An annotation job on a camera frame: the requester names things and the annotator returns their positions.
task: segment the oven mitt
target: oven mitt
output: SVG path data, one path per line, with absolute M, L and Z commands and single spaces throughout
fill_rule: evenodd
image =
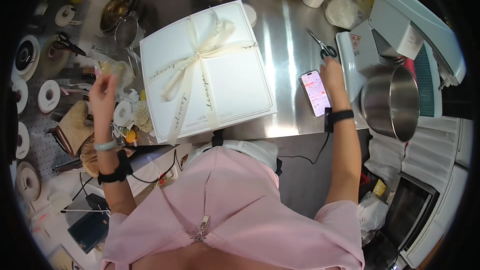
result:
M 79 100 L 65 114 L 57 127 L 49 130 L 72 157 L 75 157 L 83 142 L 93 134 L 93 126 L 85 125 L 87 116 L 87 103 Z
M 91 135 L 81 146 L 80 159 L 81 164 L 85 171 L 93 177 L 99 177 L 99 163 L 97 161 L 97 151 L 93 148 L 94 135 Z M 127 147 L 115 147 L 117 152 L 124 150 L 127 153 L 127 157 L 130 157 L 135 150 Z

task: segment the white gift box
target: white gift box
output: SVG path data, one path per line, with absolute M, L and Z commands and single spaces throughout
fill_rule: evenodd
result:
M 159 143 L 277 112 L 240 0 L 167 25 L 141 40 L 140 53 Z

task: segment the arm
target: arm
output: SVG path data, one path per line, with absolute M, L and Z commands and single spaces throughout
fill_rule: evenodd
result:
M 95 143 L 112 141 L 110 122 L 115 106 L 116 85 L 117 78 L 115 76 L 104 74 L 97 78 L 88 93 L 93 112 Z M 105 175 L 112 174 L 119 165 L 115 149 L 97 151 L 97 159 L 100 172 Z M 126 179 L 123 182 L 104 182 L 102 186 L 106 202 L 110 206 L 112 213 L 130 215 L 137 207 L 132 190 L 130 190 L 130 185 Z
M 320 75 L 332 99 L 333 112 L 350 110 L 342 66 L 331 57 L 326 57 L 325 62 L 326 67 L 320 67 Z M 362 154 L 355 122 L 351 118 L 338 121 L 333 130 L 332 184 L 325 203 L 340 200 L 358 203 Z

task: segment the ribbon with cursive text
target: ribbon with cursive text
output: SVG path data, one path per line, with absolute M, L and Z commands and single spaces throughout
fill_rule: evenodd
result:
M 219 119 L 217 117 L 217 110 L 215 108 L 214 96 L 210 78 L 205 66 L 204 59 L 220 57 L 229 53 L 239 53 L 258 50 L 258 44 L 254 41 L 236 42 L 231 44 L 224 44 L 225 41 L 235 30 L 235 25 L 231 21 L 219 20 L 217 13 L 213 10 L 214 25 L 208 37 L 197 45 L 197 32 L 193 20 L 187 18 L 187 33 L 189 42 L 192 46 L 194 54 L 189 57 L 184 57 L 169 63 L 160 68 L 154 75 L 147 79 L 147 85 L 153 83 L 160 75 L 171 75 L 170 79 L 160 90 L 160 96 L 166 100 L 171 100 L 171 95 L 176 86 L 181 84 L 180 92 L 177 94 L 178 104 L 170 130 L 168 131 L 167 143 L 175 145 L 180 130 L 182 129 L 185 112 L 187 110 L 190 95 L 192 92 L 192 84 L 194 77 L 195 65 L 200 62 L 201 79 L 203 84 L 203 96 L 205 98 L 205 108 L 207 110 L 208 126 L 211 130 L 218 129 Z

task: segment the stacked metal bowls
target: stacked metal bowls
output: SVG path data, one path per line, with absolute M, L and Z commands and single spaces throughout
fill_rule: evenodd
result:
M 139 19 L 142 13 L 141 0 L 111 0 L 102 10 L 100 29 L 105 35 L 113 35 L 117 25 L 127 16 Z

